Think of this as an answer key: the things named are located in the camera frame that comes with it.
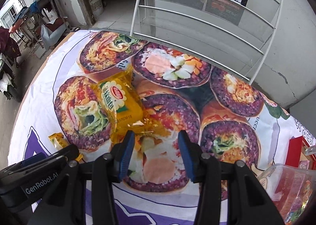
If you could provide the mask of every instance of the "small yellow candy wrapper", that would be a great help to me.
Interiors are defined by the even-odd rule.
[[[161,123],[152,119],[132,86],[133,68],[114,74],[92,85],[98,102],[111,123],[111,141],[119,143],[128,130],[136,134],[164,134]]]
[[[51,143],[53,143],[55,149],[57,150],[61,150],[70,145],[67,139],[64,139],[64,135],[61,132],[54,133],[48,136],[48,138],[51,141]],[[75,160],[79,162],[82,158],[83,158],[83,155],[79,154]]]

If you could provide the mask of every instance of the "white wire rack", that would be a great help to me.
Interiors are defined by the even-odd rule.
[[[131,36],[200,56],[249,84],[268,55],[283,6],[283,0],[248,0],[246,7],[232,0],[139,2],[136,0]],[[140,32],[134,31],[137,13]]]

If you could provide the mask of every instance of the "tablecloth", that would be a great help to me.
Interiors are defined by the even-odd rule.
[[[187,130],[204,152],[224,161],[242,159],[256,174],[273,163],[285,163],[291,138],[303,135],[308,145],[316,144],[308,130],[278,104],[199,57],[119,33],[81,30],[50,56],[29,87],[12,133],[9,165],[39,152],[54,153],[48,136],[56,132],[77,144],[85,161],[107,152],[111,144],[106,121],[100,113],[92,113],[90,122],[77,123],[87,117],[80,116],[78,108],[98,110],[90,83],[128,65],[133,66],[133,85],[143,105],[162,121],[170,136],[142,139],[132,155],[132,173],[114,184],[121,225],[193,224],[199,186],[185,176],[176,139],[180,129]],[[84,98],[78,98],[80,92],[88,99],[84,103]],[[164,176],[150,173],[157,160],[168,167]],[[88,225],[91,215],[88,182]],[[227,192],[222,184],[221,223],[226,220]]]

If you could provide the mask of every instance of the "metal screw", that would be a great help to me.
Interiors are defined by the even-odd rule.
[[[69,162],[69,166],[70,166],[70,167],[75,167],[76,165],[77,165],[77,162],[74,161],[74,160],[72,160],[72,161]]]
[[[102,156],[105,160],[111,160],[113,158],[113,156],[111,155],[111,153],[105,153]]]
[[[209,159],[209,158],[211,157],[211,155],[210,155],[209,153],[202,153],[202,154],[201,154],[201,157],[202,157],[203,159]]]
[[[245,163],[242,160],[238,160],[236,162],[236,164],[237,164],[238,167],[244,167],[245,166]]]

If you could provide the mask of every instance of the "motor scooter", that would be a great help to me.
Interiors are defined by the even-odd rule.
[[[21,95],[17,92],[17,86],[14,82],[15,73],[13,67],[16,65],[14,60],[0,53],[0,91],[7,99],[15,99],[21,102]]]

